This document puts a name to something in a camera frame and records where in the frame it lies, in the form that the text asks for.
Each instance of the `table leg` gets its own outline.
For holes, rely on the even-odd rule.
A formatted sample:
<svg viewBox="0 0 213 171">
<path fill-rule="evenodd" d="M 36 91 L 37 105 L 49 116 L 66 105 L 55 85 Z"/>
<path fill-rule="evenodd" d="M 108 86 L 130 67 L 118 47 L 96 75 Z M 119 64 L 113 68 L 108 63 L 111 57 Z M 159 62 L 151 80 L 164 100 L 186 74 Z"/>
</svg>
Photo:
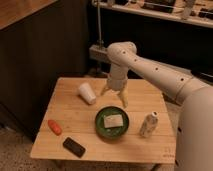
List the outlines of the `table leg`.
<svg viewBox="0 0 213 171">
<path fill-rule="evenodd" d="M 162 164 L 155 164 L 150 171 L 157 171 L 161 166 Z"/>
</svg>

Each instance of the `food item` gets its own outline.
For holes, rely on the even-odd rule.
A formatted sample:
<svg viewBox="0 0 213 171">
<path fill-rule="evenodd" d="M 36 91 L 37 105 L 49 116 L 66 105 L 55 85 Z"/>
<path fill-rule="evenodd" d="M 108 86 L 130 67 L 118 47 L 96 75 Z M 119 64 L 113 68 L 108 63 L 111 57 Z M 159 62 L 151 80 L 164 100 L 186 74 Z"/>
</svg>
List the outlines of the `food item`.
<svg viewBox="0 0 213 171">
<path fill-rule="evenodd" d="M 56 135 L 61 135 L 62 129 L 54 120 L 48 120 L 48 126 Z"/>
<path fill-rule="evenodd" d="M 104 127 L 112 128 L 112 127 L 120 127 L 123 126 L 123 118 L 122 115 L 109 115 L 104 117 Z"/>
<path fill-rule="evenodd" d="M 78 144 L 69 137 L 67 137 L 66 140 L 63 142 L 63 147 L 68 149 L 70 152 L 78 157 L 82 157 L 86 151 L 86 149 L 82 145 Z"/>
<path fill-rule="evenodd" d="M 140 135 L 144 138 L 148 138 L 152 135 L 158 124 L 157 113 L 152 112 L 147 115 L 140 129 Z"/>
</svg>

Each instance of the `wooden table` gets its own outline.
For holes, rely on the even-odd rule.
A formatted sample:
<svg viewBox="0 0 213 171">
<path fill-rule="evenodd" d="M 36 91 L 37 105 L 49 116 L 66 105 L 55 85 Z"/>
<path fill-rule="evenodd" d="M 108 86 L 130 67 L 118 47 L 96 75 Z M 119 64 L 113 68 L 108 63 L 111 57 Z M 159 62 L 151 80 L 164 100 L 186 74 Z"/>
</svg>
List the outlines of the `wooden table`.
<svg viewBox="0 0 213 171">
<path fill-rule="evenodd" d="M 77 88 L 89 82 L 98 96 L 94 105 L 87 105 L 78 95 Z M 115 141 L 103 141 L 95 133 L 95 116 L 105 106 L 122 108 L 116 92 L 100 96 L 106 79 L 60 78 L 50 100 L 47 112 L 31 151 L 32 158 L 116 161 L 133 163 L 174 163 L 175 136 L 167 109 L 159 90 L 145 80 L 128 80 L 129 106 L 124 109 L 130 120 L 126 134 Z M 149 139 L 139 135 L 144 117 L 156 111 L 159 124 Z M 48 119 L 56 120 L 63 129 L 60 136 L 53 134 L 47 125 Z M 63 148 L 66 137 L 71 137 L 86 148 L 78 158 Z"/>
</svg>

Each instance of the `shelf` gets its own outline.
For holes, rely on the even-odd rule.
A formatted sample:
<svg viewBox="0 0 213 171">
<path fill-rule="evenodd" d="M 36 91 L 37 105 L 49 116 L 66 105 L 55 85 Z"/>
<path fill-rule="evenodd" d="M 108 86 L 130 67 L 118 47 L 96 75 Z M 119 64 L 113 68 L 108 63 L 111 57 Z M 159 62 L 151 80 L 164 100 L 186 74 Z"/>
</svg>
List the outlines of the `shelf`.
<svg viewBox="0 0 213 171">
<path fill-rule="evenodd" d="M 0 30 L 57 0 L 1 0 Z"/>
<path fill-rule="evenodd" d="M 139 3 L 137 3 L 137 4 L 126 4 L 126 5 L 116 5 L 115 4 L 113 6 L 108 6 L 107 3 L 101 2 L 100 7 L 104 8 L 104 9 L 119 11 L 119 12 L 126 12 L 126 13 L 131 13 L 131 14 L 147 16 L 147 17 L 153 17 L 153 18 L 176 21 L 176 22 L 181 22 L 181 23 L 186 23 L 186 24 L 198 25 L 198 26 L 202 26 L 202 27 L 213 28 L 213 20 L 210 20 L 208 18 L 190 16 L 186 20 L 182 19 L 181 15 L 182 15 L 182 11 L 184 10 L 184 4 L 181 2 L 182 2 L 181 0 L 176 1 L 175 5 L 174 5 L 174 10 L 172 13 L 143 9 L 143 8 L 141 8 L 141 6 L 143 5 L 143 2 L 141 2 L 141 1 L 139 1 Z M 199 6 L 199 8 L 194 6 L 193 10 L 196 10 L 198 12 L 200 10 L 200 8 L 202 8 L 202 6 Z"/>
</svg>

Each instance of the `orange carrot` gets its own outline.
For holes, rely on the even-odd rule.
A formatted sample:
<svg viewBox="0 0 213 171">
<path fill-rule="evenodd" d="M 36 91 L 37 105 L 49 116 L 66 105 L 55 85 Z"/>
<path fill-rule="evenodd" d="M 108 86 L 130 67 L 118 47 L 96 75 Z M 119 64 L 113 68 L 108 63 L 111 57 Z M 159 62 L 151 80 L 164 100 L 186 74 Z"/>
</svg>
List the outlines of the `orange carrot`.
<svg viewBox="0 0 213 171">
<path fill-rule="evenodd" d="M 62 133 L 61 127 L 54 120 L 48 120 L 48 126 L 56 135 L 60 135 Z"/>
</svg>

